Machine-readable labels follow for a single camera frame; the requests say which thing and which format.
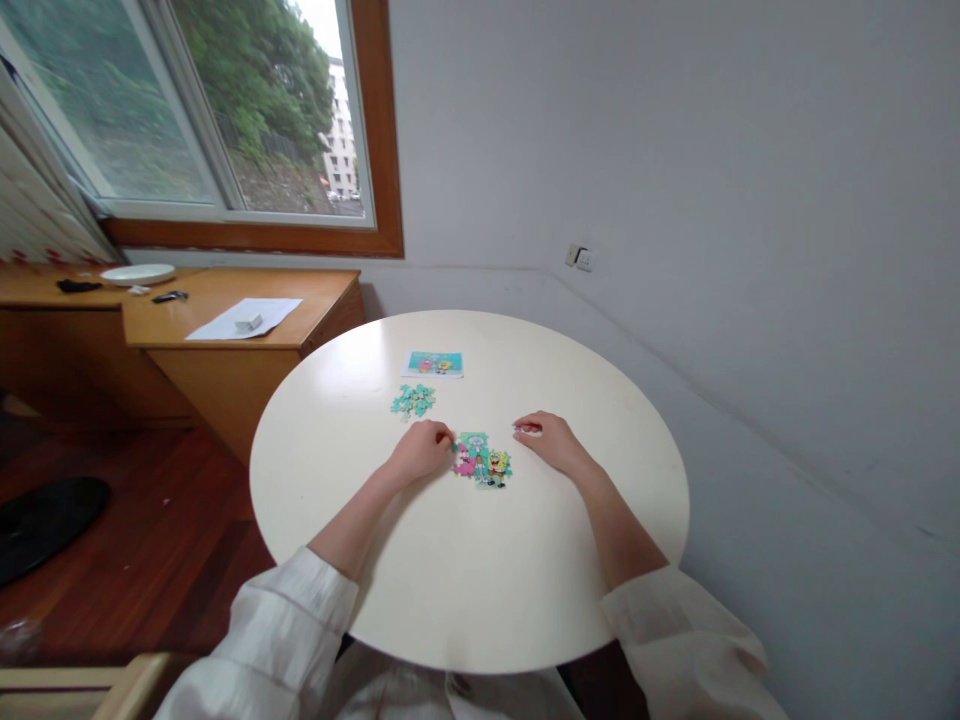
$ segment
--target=building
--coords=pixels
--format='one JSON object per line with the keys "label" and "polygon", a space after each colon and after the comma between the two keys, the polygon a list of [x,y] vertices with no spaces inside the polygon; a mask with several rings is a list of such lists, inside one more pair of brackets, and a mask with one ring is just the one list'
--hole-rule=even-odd
{"label": "building", "polygon": [[349,199],[351,193],[360,191],[360,186],[343,60],[339,58],[330,58],[330,84],[333,86],[333,127],[325,138],[330,152],[323,154],[323,166],[330,189],[342,199]]}

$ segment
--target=person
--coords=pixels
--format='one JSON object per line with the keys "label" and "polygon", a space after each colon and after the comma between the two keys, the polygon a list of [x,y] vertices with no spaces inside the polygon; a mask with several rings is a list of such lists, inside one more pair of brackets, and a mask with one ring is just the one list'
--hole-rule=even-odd
{"label": "person", "polygon": [[[567,423],[541,411],[515,426],[514,438],[569,477],[583,498],[612,588],[601,606],[650,717],[785,718],[760,682],[767,663],[760,641],[668,563]],[[450,463],[453,442],[443,423],[411,426],[306,547],[240,589],[226,637],[180,676],[156,717],[582,719],[555,668],[444,673],[361,643],[334,662],[380,516],[401,489]]]}

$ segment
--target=puzzle reference card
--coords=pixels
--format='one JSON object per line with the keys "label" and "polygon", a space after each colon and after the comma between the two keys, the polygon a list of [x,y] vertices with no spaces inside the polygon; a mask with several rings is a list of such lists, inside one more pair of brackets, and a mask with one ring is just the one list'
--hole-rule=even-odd
{"label": "puzzle reference card", "polygon": [[502,490],[507,486],[507,478],[513,475],[510,456],[488,448],[486,433],[460,433],[454,451],[454,475],[472,478],[479,490]]}
{"label": "puzzle reference card", "polygon": [[414,350],[400,370],[403,377],[463,377],[463,353],[435,353]]}

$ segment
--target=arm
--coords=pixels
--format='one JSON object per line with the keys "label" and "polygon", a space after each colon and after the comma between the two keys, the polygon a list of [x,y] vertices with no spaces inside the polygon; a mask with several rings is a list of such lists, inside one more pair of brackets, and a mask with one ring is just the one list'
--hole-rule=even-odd
{"label": "arm", "polygon": [[614,588],[601,604],[650,716],[786,718],[760,683],[767,664],[763,645],[716,598],[670,566],[566,421],[541,411],[514,425],[514,438],[567,475],[583,498]]}
{"label": "arm", "polygon": [[227,636],[180,676],[156,717],[314,717],[377,523],[400,490],[451,460],[452,440],[443,423],[412,425],[307,547],[240,588]]}

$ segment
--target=person's right hand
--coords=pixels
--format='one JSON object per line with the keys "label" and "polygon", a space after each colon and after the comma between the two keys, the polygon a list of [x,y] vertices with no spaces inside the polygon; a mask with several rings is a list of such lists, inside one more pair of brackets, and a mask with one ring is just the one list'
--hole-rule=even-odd
{"label": "person's right hand", "polygon": [[514,440],[526,445],[560,472],[573,477],[593,464],[590,453],[580,444],[562,417],[538,410],[524,415],[513,424],[517,428],[513,434]]}
{"label": "person's right hand", "polygon": [[443,423],[418,420],[400,438],[383,468],[402,487],[449,465],[453,440],[453,431]]}

